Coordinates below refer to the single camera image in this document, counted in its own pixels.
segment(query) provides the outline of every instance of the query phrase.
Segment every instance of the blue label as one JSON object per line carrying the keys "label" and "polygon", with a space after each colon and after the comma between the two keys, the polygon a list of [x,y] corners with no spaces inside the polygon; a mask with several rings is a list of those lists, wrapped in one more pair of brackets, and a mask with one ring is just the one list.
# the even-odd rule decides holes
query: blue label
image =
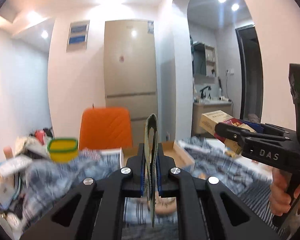
{"label": "blue label", "polygon": [[87,30],[87,25],[74,26],[71,27],[70,33],[81,33],[81,32],[85,32],[86,30]]}
{"label": "blue label", "polygon": [[86,40],[86,35],[71,37],[69,39],[69,44],[81,43],[84,42],[85,40]]}

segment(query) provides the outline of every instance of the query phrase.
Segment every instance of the refrigerator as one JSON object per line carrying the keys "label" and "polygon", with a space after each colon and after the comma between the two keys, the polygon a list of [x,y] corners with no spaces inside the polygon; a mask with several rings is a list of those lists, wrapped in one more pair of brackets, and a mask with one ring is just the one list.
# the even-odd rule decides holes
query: refrigerator
{"label": "refrigerator", "polygon": [[130,112],[133,145],[144,142],[145,122],[158,114],[153,22],[105,23],[104,79],[106,107]]}

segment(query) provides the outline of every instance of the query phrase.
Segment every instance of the door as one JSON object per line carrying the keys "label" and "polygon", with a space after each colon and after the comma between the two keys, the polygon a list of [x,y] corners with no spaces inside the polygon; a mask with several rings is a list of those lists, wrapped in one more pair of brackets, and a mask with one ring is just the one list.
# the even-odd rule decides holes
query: door
{"label": "door", "polygon": [[144,141],[145,122],[158,113],[152,22],[122,20],[105,25],[106,106],[130,112],[133,144]]}
{"label": "door", "polygon": [[260,122],[263,103],[263,71],[259,42],[253,25],[236,29],[242,69],[240,119]]}

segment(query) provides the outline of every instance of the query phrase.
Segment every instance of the sink cabinet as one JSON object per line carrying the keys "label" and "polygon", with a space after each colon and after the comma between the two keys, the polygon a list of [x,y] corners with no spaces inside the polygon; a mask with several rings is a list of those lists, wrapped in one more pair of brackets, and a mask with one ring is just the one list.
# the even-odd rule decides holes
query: sink cabinet
{"label": "sink cabinet", "polygon": [[229,115],[232,115],[231,110],[232,106],[231,103],[222,103],[222,104],[200,104],[200,103],[193,103],[192,107],[192,128],[191,128],[191,136],[197,134],[204,134],[207,131],[199,126],[201,115],[204,113],[209,113],[213,111],[221,110]]}

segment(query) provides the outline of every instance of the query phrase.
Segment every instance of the doorway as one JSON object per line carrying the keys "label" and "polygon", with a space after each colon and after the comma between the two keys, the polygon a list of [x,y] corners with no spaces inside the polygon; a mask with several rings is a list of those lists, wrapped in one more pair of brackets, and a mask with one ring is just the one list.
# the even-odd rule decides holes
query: doorway
{"label": "doorway", "polygon": [[260,122],[263,103],[261,52],[254,25],[236,29],[242,71],[240,119]]}

